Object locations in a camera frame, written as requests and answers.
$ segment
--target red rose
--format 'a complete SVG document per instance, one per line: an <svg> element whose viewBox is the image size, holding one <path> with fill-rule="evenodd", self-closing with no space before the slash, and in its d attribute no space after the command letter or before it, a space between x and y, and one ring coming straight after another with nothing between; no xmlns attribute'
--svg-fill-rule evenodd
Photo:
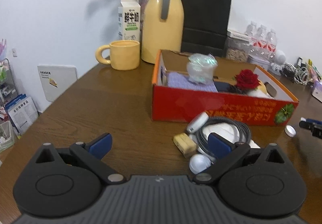
<svg viewBox="0 0 322 224"><path fill-rule="evenodd" d="M240 74L235 76L235 79L237 81L236 87L240 90L253 90L260 85L258 75L251 70L242 70Z"/></svg>

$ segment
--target mug handle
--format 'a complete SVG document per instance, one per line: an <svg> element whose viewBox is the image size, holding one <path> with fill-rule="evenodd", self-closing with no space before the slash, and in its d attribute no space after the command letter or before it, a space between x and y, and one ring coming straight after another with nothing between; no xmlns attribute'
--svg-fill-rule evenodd
<svg viewBox="0 0 322 224"><path fill-rule="evenodd" d="M97 61L99 63L102 63L102 64L111 64L111 61L110 60L106 60L102 56L102 51L104 51L106 49L109 49L109 45L103 45L103 46L97 48L97 50L95 52L95 58L97 59Z"/></svg>

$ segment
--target red cardboard box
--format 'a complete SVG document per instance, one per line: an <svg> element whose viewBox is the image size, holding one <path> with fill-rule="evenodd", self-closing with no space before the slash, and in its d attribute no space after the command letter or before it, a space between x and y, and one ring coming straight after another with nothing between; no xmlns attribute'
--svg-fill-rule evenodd
<svg viewBox="0 0 322 224"><path fill-rule="evenodd" d="M233 77L243 69L259 75L263 83L275 90L274 99L256 98L224 92L204 92L166 86L166 75L171 71L188 74L186 54L160 50L154 66L152 86L152 120L190 122L199 113L225 116L247 125L285 125L298 105L298 99L262 67L216 57L218 67L214 77L218 81L235 84Z"/></svg>

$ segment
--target yellow sticker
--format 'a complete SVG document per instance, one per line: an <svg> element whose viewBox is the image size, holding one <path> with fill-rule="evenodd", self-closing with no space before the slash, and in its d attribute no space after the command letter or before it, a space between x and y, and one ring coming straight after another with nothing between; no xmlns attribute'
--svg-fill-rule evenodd
<svg viewBox="0 0 322 224"><path fill-rule="evenodd" d="M49 84L51 84L52 86L55 86L57 88L57 83L51 78L49 78Z"/></svg>

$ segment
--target bottle cap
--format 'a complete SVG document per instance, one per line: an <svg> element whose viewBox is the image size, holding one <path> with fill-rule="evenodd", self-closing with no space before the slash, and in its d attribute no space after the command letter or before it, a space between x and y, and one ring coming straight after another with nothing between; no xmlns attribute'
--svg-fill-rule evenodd
<svg viewBox="0 0 322 224"><path fill-rule="evenodd" d="M285 127L285 133L290 136L290 137L294 137L296 134L295 129L291 126L291 125L286 125Z"/></svg>

